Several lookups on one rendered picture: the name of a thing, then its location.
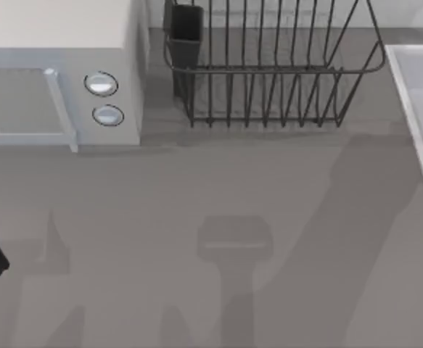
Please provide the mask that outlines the pale microwave oven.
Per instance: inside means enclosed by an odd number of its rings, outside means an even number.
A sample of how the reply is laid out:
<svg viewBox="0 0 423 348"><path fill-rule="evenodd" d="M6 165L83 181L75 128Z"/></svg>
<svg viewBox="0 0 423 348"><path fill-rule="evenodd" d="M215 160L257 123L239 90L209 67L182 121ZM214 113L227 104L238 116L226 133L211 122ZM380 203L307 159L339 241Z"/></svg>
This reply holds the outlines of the pale microwave oven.
<svg viewBox="0 0 423 348"><path fill-rule="evenodd" d="M0 0L0 67L59 72L78 150L140 144L149 48L146 0ZM98 71L118 81L112 96L86 90L83 79ZM106 104L123 111L119 126L92 118Z"/></svg>

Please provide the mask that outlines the microwave door with window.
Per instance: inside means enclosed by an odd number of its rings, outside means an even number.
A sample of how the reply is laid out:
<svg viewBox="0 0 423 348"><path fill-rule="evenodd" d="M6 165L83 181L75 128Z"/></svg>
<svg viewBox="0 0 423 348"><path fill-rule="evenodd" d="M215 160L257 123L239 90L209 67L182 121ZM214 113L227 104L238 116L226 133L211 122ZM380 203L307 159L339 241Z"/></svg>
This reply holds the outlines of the microwave door with window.
<svg viewBox="0 0 423 348"><path fill-rule="evenodd" d="M56 69L0 67L0 146L68 146L78 152Z"/></svg>

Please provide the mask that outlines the dark grey cutlery holder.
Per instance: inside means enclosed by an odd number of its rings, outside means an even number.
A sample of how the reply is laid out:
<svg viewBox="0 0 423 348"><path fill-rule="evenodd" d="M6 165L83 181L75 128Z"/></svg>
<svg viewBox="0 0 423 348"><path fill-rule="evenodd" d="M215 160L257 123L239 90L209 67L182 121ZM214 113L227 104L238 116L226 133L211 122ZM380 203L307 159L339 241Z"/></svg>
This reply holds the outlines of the dark grey cutlery holder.
<svg viewBox="0 0 423 348"><path fill-rule="evenodd" d="M163 30L166 48L171 55L173 95L185 97L184 84L194 77L200 55L203 34L203 7L164 0Z"/></svg>

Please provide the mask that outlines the round silver microwave knob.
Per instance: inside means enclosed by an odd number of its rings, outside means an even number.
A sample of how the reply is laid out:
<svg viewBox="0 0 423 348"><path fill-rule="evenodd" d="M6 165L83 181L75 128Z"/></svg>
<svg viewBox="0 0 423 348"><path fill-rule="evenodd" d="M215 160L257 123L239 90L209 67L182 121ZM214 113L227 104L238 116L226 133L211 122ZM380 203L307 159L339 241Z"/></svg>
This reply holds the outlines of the round silver microwave knob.
<svg viewBox="0 0 423 348"><path fill-rule="evenodd" d="M91 114L94 121L104 127L117 127L125 119L123 111L111 104L96 107Z"/></svg>
<svg viewBox="0 0 423 348"><path fill-rule="evenodd" d="M118 90L118 81L108 72L98 71L86 75L83 84L88 92L95 96L108 97Z"/></svg>

